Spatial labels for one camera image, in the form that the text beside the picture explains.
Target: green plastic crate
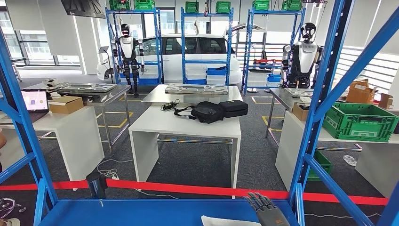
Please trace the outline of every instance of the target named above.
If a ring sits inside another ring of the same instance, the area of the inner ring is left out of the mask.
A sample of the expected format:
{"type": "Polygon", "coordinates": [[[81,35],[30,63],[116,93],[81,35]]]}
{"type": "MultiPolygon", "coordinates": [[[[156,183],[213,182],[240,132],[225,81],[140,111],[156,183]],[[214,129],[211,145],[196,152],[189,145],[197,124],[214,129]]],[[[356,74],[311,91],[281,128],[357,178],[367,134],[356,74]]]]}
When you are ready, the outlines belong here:
{"type": "Polygon", "coordinates": [[[388,142],[398,121],[398,116],[375,105],[336,102],[323,127],[337,139],[388,142]]]}
{"type": "MultiPolygon", "coordinates": [[[[330,170],[333,167],[333,165],[330,163],[330,161],[319,151],[316,151],[314,153],[314,159],[320,164],[323,169],[330,174],[330,170]]],[[[313,169],[309,171],[308,174],[308,181],[319,181],[320,178],[317,176],[317,174],[314,172],[313,169]]]]}
{"type": "Polygon", "coordinates": [[[283,11],[300,11],[302,10],[301,0],[285,0],[282,6],[283,11]]]}
{"type": "Polygon", "coordinates": [[[130,10],[130,0],[126,0],[125,3],[120,3],[118,0],[110,0],[111,10],[130,10]]]}
{"type": "Polygon", "coordinates": [[[230,13],[231,3],[229,1],[218,1],[216,3],[216,13],[230,13]]]}
{"type": "Polygon", "coordinates": [[[254,7],[255,10],[268,10],[269,0],[254,0],[252,2],[252,7],[254,7]]]}
{"type": "Polygon", "coordinates": [[[200,7],[199,2],[194,2],[194,1],[187,1],[186,2],[186,7],[185,11],[186,13],[198,13],[198,8],[200,7]]]}
{"type": "Polygon", "coordinates": [[[155,8],[154,0],[135,0],[135,10],[151,10],[155,8]]]}

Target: red barrier tape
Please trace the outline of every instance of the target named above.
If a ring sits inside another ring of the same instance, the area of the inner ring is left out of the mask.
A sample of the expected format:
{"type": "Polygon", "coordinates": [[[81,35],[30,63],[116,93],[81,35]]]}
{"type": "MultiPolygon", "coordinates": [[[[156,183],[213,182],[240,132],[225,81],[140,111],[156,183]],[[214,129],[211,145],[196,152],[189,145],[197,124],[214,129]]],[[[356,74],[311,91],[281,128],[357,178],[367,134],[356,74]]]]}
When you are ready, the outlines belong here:
{"type": "MultiPolygon", "coordinates": [[[[137,182],[128,180],[112,180],[107,179],[108,187],[127,188],[127,189],[143,189],[149,191],[161,192],[176,192],[176,193],[189,193],[189,194],[210,194],[210,195],[226,195],[226,196],[245,196],[248,192],[259,192],[271,199],[287,199],[288,192],[283,191],[266,191],[266,190],[251,190],[242,188],[225,188],[225,187],[204,187],[204,186],[188,186],[188,185],[172,185],[151,182],[137,182]]],[[[63,181],[54,182],[55,189],[73,189],[73,188],[88,188],[87,181],[63,181]]],[[[8,185],[0,186],[0,191],[27,191],[37,190],[36,184],[28,185],[8,185]]],[[[362,205],[376,205],[385,206],[389,199],[377,197],[364,197],[364,196],[349,196],[355,204],[362,205]]],[[[304,193],[304,201],[314,202],[336,202],[339,203],[333,194],[321,193],[304,193]]]]}

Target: brown cardboard box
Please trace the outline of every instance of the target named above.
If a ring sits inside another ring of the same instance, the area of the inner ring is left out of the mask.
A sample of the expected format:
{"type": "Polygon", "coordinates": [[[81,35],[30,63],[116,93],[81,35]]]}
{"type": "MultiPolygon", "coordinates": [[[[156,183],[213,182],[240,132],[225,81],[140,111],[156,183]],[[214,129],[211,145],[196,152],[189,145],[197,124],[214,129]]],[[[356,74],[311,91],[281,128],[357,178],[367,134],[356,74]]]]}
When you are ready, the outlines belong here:
{"type": "Polygon", "coordinates": [[[382,93],[381,100],[378,106],[385,109],[392,109],[393,108],[392,103],[393,103],[393,96],[382,93]]]}
{"type": "Polygon", "coordinates": [[[81,97],[64,96],[48,102],[50,111],[59,114],[71,114],[83,108],[81,97]]]}
{"type": "Polygon", "coordinates": [[[299,120],[306,121],[308,117],[309,110],[302,109],[299,103],[295,103],[294,107],[292,108],[292,114],[294,114],[299,120]]]}
{"type": "Polygon", "coordinates": [[[368,87],[368,80],[354,81],[349,86],[349,93],[346,102],[372,104],[374,101],[375,89],[368,87]]]}

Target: robotic hand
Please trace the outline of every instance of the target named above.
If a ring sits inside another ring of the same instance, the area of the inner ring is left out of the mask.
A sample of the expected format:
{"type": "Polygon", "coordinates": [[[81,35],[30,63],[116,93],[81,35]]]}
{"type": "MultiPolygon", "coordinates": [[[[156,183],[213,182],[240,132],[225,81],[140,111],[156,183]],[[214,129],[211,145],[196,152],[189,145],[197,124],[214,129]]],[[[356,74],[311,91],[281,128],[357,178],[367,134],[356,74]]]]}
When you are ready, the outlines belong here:
{"type": "Polygon", "coordinates": [[[246,196],[244,198],[255,210],[262,226],[289,226],[284,214],[268,197],[259,193],[256,193],[257,196],[251,192],[248,194],[251,198],[246,196]]]}

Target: metal table top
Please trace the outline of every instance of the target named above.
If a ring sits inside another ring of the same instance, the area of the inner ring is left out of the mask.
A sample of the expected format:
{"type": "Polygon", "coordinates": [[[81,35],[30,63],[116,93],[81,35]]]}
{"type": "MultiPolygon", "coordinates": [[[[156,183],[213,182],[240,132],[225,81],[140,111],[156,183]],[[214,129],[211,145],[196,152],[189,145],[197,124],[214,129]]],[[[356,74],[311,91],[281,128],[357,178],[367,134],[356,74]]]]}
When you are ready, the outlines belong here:
{"type": "MultiPolygon", "coordinates": [[[[43,83],[26,87],[26,89],[47,89],[47,88],[48,87],[43,83]]],[[[105,92],[105,93],[87,93],[87,92],[85,92],[85,93],[79,93],[79,94],[100,96],[99,98],[82,97],[83,104],[85,106],[106,106],[107,104],[116,100],[120,96],[124,95],[129,89],[130,89],[129,85],[116,85],[115,88],[113,88],[110,91],[105,92]]]]}
{"type": "Polygon", "coordinates": [[[292,97],[286,89],[269,89],[270,93],[283,105],[288,111],[292,111],[295,103],[301,102],[299,98],[292,97]]]}
{"type": "Polygon", "coordinates": [[[179,99],[181,104],[198,104],[202,101],[209,101],[218,104],[223,101],[241,100],[242,97],[238,87],[229,86],[229,94],[226,95],[213,95],[213,94],[175,94],[165,93],[168,85],[158,85],[151,93],[149,93],[142,102],[153,104],[164,104],[174,102],[179,99]]]}

